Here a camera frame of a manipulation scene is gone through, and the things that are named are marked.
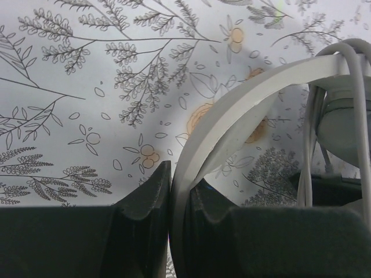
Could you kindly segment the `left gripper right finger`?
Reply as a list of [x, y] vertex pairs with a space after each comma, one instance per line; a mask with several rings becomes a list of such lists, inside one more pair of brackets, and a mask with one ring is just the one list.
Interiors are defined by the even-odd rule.
[[239, 207], [206, 181], [185, 220], [188, 277], [369, 277], [370, 232], [335, 207]]

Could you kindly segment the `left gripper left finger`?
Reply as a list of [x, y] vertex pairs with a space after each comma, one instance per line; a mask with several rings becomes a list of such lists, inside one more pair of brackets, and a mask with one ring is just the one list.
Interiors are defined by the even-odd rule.
[[2, 277], [165, 277], [171, 163], [112, 206], [1, 210]]

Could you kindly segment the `white grey gaming headphones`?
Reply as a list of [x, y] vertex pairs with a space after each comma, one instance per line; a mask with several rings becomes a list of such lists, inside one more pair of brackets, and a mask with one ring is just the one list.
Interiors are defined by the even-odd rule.
[[171, 191], [170, 249], [177, 277], [187, 277], [183, 224], [190, 190], [227, 160], [268, 114], [280, 90], [348, 76], [350, 68], [370, 77], [363, 54], [349, 60], [341, 54], [317, 56], [270, 69], [233, 88], [202, 117], [187, 140], [175, 169]]

